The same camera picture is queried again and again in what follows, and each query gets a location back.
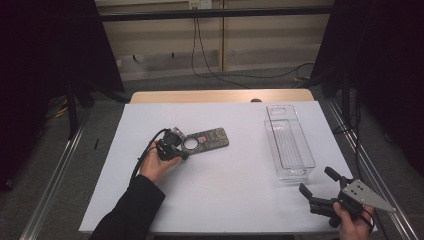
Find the clear plastic container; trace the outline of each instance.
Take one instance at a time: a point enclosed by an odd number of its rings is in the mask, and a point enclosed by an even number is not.
[[[265,128],[278,178],[308,178],[315,162],[294,106],[268,106],[267,113]]]

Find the black cable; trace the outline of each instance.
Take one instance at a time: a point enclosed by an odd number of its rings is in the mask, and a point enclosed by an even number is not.
[[[192,51],[192,54],[191,54],[191,67],[192,67],[193,73],[198,77],[201,77],[201,78],[212,78],[212,77],[214,77],[214,78],[217,78],[218,80],[221,80],[221,81],[224,81],[224,82],[229,82],[229,83],[232,83],[232,84],[236,84],[236,85],[239,85],[241,87],[249,89],[249,87],[247,87],[247,86],[244,86],[242,84],[238,84],[238,83],[235,83],[235,82],[232,82],[232,81],[228,81],[228,80],[225,80],[225,79],[221,79],[219,77],[247,77],[247,78],[259,78],[259,79],[272,79],[272,78],[284,77],[284,76],[287,76],[287,75],[289,75],[293,72],[297,73],[297,70],[299,70],[300,68],[302,68],[304,66],[314,65],[314,63],[303,63],[303,64],[297,66],[295,69],[293,69],[289,72],[279,74],[279,75],[275,75],[275,76],[254,76],[254,75],[246,75],[246,74],[216,74],[216,73],[212,72],[212,70],[210,69],[209,64],[206,60],[205,51],[204,51],[204,48],[203,48],[203,41],[202,41],[202,37],[201,37],[201,33],[200,33],[201,31],[200,31],[199,19],[197,19],[197,18],[194,19],[194,24],[195,24],[194,25],[194,29],[195,29],[194,31],[195,32],[194,32],[193,51]],[[196,73],[196,71],[194,70],[194,65],[193,65],[194,60],[193,59],[194,59],[194,50],[195,50],[195,47],[196,47],[197,32],[199,32],[199,40],[200,40],[200,45],[201,45],[201,48],[202,48],[203,58],[205,60],[205,63],[206,63],[206,66],[207,66],[209,72],[212,74],[210,76],[201,76],[198,73]]]
[[[149,144],[147,145],[146,149],[143,151],[143,153],[141,154],[141,156],[138,158],[137,164],[135,165],[134,170],[133,170],[133,173],[131,175],[130,185],[131,185],[133,179],[137,176],[137,172],[138,172],[141,164],[143,163],[143,160],[146,157],[147,153],[150,150],[154,149],[154,148],[151,148],[150,146],[153,144],[153,142],[156,140],[156,138],[159,136],[159,134],[161,134],[163,132],[166,132],[166,131],[169,131],[169,129],[168,128],[164,128],[164,129],[160,130],[158,133],[156,133],[156,135],[149,142]]]
[[[196,48],[196,36],[197,36],[197,27],[196,27],[196,26],[199,26],[199,19],[194,18],[193,20],[194,20],[194,43],[193,43],[193,51],[192,51],[192,53],[191,53],[191,68],[192,68],[192,70],[193,70],[193,73],[194,73],[196,76],[201,77],[201,78],[215,77],[215,78],[216,78],[216,79],[218,79],[219,81],[223,81],[223,82],[227,82],[227,83],[235,84],[235,85],[238,85],[238,86],[240,86],[240,87],[243,87],[243,88],[246,88],[246,89],[250,89],[249,87],[247,87],[247,86],[245,86],[245,85],[243,85],[243,84],[239,84],[239,83],[236,83],[236,82],[232,82],[232,81],[229,81],[229,80],[222,79],[222,78],[218,77],[217,75],[215,75],[215,74],[212,72],[212,70],[211,70],[211,69],[210,69],[210,67],[209,67],[208,61],[206,60],[205,51],[204,51],[204,49],[203,49],[202,38],[201,38],[201,36],[200,36],[200,27],[199,27],[199,40],[200,40],[200,45],[201,45],[201,48],[202,48],[203,59],[205,60],[206,67],[208,68],[208,70],[209,70],[209,72],[212,74],[212,76],[209,76],[209,77],[203,77],[203,76],[201,76],[201,75],[199,75],[199,74],[197,74],[197,73],[196,73],[196,71],[194,70],[194,64],[193,64],[193,62],[194,62],[194,49]]]

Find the metal frame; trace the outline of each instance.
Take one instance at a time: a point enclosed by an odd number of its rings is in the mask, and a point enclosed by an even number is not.
[[[331,111],[334,114],[334,117],[336,118],[336,121],[340,126],[343,126],[342,130],[346,131],[345,137],[350,146],[352,147],[352,150],[355,152],[356,149],[358,149],[361,167],[367,174],[367,177],[373,185],[375,192],[396,208],[396,212],[388,212],[387,214],[392,219],[392,222],[396,226],[399,234],[402,236],[402,239],[419,240],[420,238],[413,229],[411,223],[409,222],[409,219],[405,215],[405,212],[402,210],[399,203],[396,201],[395,197],[384,183],[383,179],[381,178],[380,174],[372,163],[371,158],[365,151],[365,148],[360,143],[358,143],[358,146],[356,146],[356,134],[353,131],[348,131],[348,126],[345,125],[345,121],[342,116],[342,110],[340,109],[339,105],[335,102],[335,100],[330,101],[329,105]]]

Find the white tabletop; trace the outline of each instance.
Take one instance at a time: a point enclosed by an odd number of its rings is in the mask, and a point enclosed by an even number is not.
[[[230,145],[190,156],[158,185],[167,195],[151,226],[154,234],[276,234],[336,231],[311,214],[299,183],[277,179],[264,120],[266,106],[295,106],[316,168],[304,182],[315,197],[339,191],[325,173],[351,173],[318,102],[178,103],[125,106],[80,231],[91,232],[125,192],[146,144],[163,128],[186,135],[223,127]]]

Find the black sleeve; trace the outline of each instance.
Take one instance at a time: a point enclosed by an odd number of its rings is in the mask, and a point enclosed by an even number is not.
[[[165,194],[144,176],[137,176],[115,208],[97,225],[90,239],[144,239]]]

